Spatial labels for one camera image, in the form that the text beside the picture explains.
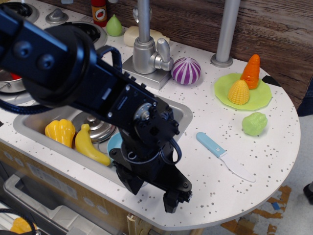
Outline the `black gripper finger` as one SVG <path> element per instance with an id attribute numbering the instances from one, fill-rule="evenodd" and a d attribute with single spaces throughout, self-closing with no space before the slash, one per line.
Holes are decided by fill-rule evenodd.
<path id="1" fill-rule="evenodd" d="M 179 192 L 169 190 L 165 192 L 163 196 L 164 208 L 167 213 L 175 213 L 177 206 L 179 205 Z"/>
<path id="2" fill-rule="evenodd" d="M 183 203 L 183 202 L 187 202 L 189 203 L 191 197 L 192 197 L 192 191 L 189 190 L 189 191 L 179 191 L 178 192 L 178 197 L 177 197 L 177 201 L 179 203 Z"/>

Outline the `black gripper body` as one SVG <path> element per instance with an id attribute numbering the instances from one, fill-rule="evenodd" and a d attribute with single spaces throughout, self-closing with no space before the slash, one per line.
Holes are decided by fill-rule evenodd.
<path id="1" fill-rule="evenodd" d="M 139 192 L 144 182 L 163 191 L 192 189 L 190 181 L 176 167 L 181 149 L 174 138 L 147 160 L 139 159 L 123 142 L 120 149 L 112 149 L 109 155 L 119 180 L 133 194 Z"/>

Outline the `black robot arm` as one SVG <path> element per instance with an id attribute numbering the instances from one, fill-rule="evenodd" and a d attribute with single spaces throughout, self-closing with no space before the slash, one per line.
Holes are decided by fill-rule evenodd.
<path id="1" fill-rule="evenodd" d="M 144 182 L 163 190 L 168 213 L 190 200 L 192 185 L 173 160 L 173 153 L 181 155 L 173 111 L 122 71 L 116 48 L 95 49 L 91 38 L 72 25 L 42 30 L 1 6 L 0 67 L 19 75 L 37 101 L 29 107 L 2 101 L 3 109 L 37 114 L 69 105 L 113 124 L 122 145 L 109 155 L 131 193 L 137 194 Z"/>

